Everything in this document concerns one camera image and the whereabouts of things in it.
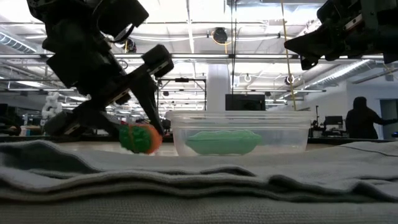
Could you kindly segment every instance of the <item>metal frame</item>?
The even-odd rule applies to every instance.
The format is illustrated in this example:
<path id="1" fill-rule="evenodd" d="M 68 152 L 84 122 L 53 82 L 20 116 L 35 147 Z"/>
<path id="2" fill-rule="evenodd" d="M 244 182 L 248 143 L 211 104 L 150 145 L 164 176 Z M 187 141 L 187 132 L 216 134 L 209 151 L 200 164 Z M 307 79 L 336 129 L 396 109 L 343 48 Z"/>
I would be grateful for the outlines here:
<path id="1" fill-rule="evenodd" d="M 195 90 L 195 91 L 203 91 L 205 92 L 205 110 L 207 110 L 207 81 L 205 79 L 202 78 L 160 78 L 157 80 L 157 98 L 156 98 L 156 102 L 157 102 L 157 109 L 159 112 L 159 93 L 161 91 L 185 91 L 184 89 L 176 89 L 176 90 L 163 90 L 163 88 L 165 86 L 167 86 L 167 84 L 169 84 L 170 82 L 180 82 L 180 80 L 184 80 L 184 81 L 188 81 L 188 82 L 194 82 L 197 87 L 199 87 L 199 89 Z M 160 86 L 161 81 L 166 81 L 166 83 L 162 84 L 162 86 Z M 205 84 L 205 87 L 203 88 L 198 82 L 203 82 Z"/>

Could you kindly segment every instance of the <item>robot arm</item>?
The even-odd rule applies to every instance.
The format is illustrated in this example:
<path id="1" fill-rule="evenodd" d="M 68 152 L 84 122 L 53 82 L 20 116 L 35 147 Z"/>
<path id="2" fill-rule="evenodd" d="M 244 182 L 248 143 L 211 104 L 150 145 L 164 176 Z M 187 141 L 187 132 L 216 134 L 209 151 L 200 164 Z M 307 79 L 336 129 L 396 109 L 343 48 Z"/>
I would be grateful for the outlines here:
<path id="1" fill-rule="evenodd" d="M 122 105 L 131 90 L 157 132 L 163 129 L 155 106 L 156 85 L 151 78 L 173 69 L 173 61 L 163 45 L 142 56 L 144 64 L 127 74 L 111 53 L 109 42 L 124 41 L 148 13 L 138 0 L 27 0 L 30 13 L 45 24 L 43 48 L 55 53 L 47 65 L 67 88 L 76 87 L 91 99 L 71 113 L 61 112 L 44 127 L 51 135 L 79 136 L 86 128 L 105 129 L 117 137 L 119 124 L 105 108 Z"/>
<path id="2" fill-rule="evenodd" d="M 288 40 L 285 48 L 300 55 L 303 70 L 325 56 L 358 58 L 383 54 L 384 62 L 398 60 L 396 0 L 327 0 L 318 10 L 322 25 L 314 32 Z"/>

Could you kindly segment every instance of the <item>green pillow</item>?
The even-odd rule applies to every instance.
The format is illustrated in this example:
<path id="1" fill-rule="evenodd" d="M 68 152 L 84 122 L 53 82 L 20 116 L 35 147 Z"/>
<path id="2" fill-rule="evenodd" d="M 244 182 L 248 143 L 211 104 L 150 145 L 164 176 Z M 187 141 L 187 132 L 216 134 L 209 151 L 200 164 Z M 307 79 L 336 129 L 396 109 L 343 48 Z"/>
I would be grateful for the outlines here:
<path id="1" fill-rule="evenodd" d="M 261 143 L 261 136 L 249 130 L 202 131 L 185 144 L 199 155 L 247 154 Z"/>

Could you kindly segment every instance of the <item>computer monitor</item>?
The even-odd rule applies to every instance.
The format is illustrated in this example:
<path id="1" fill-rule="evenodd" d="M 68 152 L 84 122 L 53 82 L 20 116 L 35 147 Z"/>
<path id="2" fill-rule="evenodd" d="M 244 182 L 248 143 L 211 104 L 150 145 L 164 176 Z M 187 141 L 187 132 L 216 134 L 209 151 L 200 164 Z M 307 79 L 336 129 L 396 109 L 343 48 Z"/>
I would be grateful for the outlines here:
<path id="1" fill-rule="evenodd" d="M 264 95 L 226 94 L 226 111 L 265 111 L 266 97 Z"/>
<path id="2" fill-rule="evenodd" d="M 343 116 L 326 116 L 324 125 L 343 125 Z"/>

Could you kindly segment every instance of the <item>white pillar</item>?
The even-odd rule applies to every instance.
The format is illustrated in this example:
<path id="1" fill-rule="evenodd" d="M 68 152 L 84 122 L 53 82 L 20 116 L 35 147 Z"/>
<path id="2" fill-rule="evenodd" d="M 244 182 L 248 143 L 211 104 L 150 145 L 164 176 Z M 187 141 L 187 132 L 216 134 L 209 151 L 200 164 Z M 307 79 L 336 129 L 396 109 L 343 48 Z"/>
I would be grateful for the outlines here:
<path id="1" fill-rule="evenodd" d="M 225 111 L 225 94 L 230 93 L 231 82 L 227 64 L 210 64 L 207 73 L 207 110 Z"/>

